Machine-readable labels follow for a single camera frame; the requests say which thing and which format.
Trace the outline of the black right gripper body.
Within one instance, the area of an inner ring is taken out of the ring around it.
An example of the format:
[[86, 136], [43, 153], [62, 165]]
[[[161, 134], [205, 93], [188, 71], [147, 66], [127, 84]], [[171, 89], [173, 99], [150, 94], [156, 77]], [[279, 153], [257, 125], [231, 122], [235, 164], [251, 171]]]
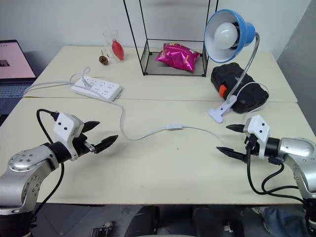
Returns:
[[246, 148], [246, 155], [243, 162], [248, 162], [251, 155], [258, 156], [259, 155], [259, 143], [257, 142], [258, 138], [254, 134], [250, 134], [245, 138], [245, 148]]

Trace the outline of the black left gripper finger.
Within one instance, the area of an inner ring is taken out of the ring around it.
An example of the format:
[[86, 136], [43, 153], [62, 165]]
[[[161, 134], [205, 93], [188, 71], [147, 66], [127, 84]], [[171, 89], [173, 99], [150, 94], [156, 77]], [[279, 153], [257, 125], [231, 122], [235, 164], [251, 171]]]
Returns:
[[99, 144], [94, 145], [94, 148], [95, 148], [94, 153], [98, 154], [102, 152], [103, 150], [107, 149], [118, 139], [118, 137], [119, 137], [118, 135], [113, 135], [113, 136], [109, 136], [103, 139]]
[[85, 122], [81, 132], [82, 133], [86, 133], [86, 132], [92, 130], [93, 128], [95, 128], [99, 124], [100, 124], [99, 121], [88, 121], [88, 122]]

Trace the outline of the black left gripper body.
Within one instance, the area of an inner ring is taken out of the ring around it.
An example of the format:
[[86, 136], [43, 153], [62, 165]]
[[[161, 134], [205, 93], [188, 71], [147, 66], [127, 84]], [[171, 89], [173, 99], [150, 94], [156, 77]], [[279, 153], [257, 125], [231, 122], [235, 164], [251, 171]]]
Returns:
[[73, 139], [73, 147], [77, 152], [78, 157], [95, 151], [95, 147], [92, 144], [89, 144], [86, 140], [87, 137], [84, 134], [80, 134], [79, 137]]

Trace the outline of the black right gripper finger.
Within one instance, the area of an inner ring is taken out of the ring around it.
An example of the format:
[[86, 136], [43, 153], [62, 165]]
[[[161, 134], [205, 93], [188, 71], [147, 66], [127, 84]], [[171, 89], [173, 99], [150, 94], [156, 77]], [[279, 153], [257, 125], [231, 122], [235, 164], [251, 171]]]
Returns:
[[241, 160], [242, 162], [247, 162], [246, 154], [236, 152], [234, 149], [227, 148], [227, 147], [216, 147], [216, 149], [228, 157]]
[[227, 125], [226, 128], [235, 132], [244, 133], [244, 124], [230, 124]]

